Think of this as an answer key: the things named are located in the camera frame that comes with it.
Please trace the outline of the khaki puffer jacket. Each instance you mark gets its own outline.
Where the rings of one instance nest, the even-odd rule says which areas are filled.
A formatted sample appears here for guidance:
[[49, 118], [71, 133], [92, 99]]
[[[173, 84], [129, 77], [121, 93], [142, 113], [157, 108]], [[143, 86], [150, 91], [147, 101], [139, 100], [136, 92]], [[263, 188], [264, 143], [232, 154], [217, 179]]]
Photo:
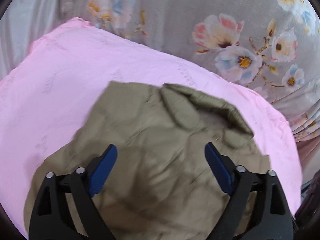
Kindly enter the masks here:
[[176, 84], [111, 82], [73, 140], [35, 171], [24, 224], [44, 175], [73, 172], [108, 145], [118, 156], [93, 201], [116, 239], [205, 239], [228, 202], [205, 156], [209, 142], [251, 172], [270, 168], [235, 106]]

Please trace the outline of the pink bed sheet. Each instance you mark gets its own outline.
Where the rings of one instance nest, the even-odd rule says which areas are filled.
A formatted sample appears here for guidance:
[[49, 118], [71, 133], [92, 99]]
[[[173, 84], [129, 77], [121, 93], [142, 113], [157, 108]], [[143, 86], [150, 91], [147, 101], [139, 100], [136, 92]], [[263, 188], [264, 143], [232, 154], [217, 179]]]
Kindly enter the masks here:
[[70, 143], [111, 82], [176, 84], [236, 107], [267, 156], [290, 211], [301, 204], [302, 169], [285, 117], [246, 87], [178, 57], [74, 18], [35, 41], [1, 81], [1, 205], [27, 234], [24, 205], [38, 167]]

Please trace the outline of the grey floral quilt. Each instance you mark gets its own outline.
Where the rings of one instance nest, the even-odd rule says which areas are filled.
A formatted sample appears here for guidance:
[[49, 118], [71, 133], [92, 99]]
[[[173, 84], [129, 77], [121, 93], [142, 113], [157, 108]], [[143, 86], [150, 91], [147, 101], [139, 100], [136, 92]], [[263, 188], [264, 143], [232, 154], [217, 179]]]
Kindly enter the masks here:
[[191, 61], [258, 92], [297, 142], [319, 137], [319, 14], [310, 0], [59, 0], [64, 19]]

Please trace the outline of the silver satin curtain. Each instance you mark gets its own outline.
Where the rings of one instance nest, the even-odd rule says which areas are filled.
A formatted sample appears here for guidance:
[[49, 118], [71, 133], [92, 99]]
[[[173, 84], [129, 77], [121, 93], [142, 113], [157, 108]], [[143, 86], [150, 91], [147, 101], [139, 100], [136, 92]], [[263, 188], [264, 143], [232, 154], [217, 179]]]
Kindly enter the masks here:
[[1, 79], [25, 59], [35, 40], [60, 23], [59, 0], [13, 0], [1, 18]]

